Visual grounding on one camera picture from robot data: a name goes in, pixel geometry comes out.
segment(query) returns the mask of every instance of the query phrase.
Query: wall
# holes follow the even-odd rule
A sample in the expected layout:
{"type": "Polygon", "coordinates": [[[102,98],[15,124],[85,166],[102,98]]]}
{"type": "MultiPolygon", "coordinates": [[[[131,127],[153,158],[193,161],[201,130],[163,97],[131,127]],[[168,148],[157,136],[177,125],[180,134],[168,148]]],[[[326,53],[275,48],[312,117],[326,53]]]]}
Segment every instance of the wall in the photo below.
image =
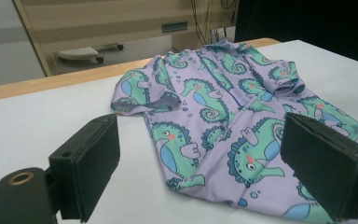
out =
{"type": "Polygon", "coordinates": [[[0,85],[44,76],[13,3],[0,0],[0,85]]]}

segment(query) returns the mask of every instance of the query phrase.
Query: table surface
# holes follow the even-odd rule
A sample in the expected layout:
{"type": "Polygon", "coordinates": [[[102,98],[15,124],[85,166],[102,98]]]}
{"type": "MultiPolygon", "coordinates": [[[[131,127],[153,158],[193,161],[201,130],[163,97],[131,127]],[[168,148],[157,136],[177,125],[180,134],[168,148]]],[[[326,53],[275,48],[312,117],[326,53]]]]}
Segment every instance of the table surface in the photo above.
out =
{"type": "MultiPolygon", "coordinates": [[[[358,62],[299,40],[258,49],[269,59],[294,61],[310,90],[358,119],[358,62]]],[[[22,168],[47,169],[48,156],[69,137],[89,120],[111,114],[121,77],[111,69],[1,86],[0,179],[22,168]],[[21,86],[26,91],[10,90],[21,86]]],[[[89,223],[295,223],[172,192],[165,187],[143,117],[117,121],[120,163],[89,223]]]]}

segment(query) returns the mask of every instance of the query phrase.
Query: lavender onesie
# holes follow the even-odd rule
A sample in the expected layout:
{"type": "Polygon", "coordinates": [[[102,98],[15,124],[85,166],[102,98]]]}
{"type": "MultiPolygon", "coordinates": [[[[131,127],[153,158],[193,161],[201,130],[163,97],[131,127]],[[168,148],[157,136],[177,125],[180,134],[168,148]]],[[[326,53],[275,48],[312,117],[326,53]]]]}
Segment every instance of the lavender onesie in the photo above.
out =
{"type": "MultiPolygon", "coordinates": [[[[334,223],[280,155],[286,112],[358,141],[358,121],[305,87],[296,65],[226,40],[156,56],[116,85],[111,107],[144,113],[168,188],[210,202],[334,223]]],[[[345,220],[358,223],[358,220],[345,220]]]]}

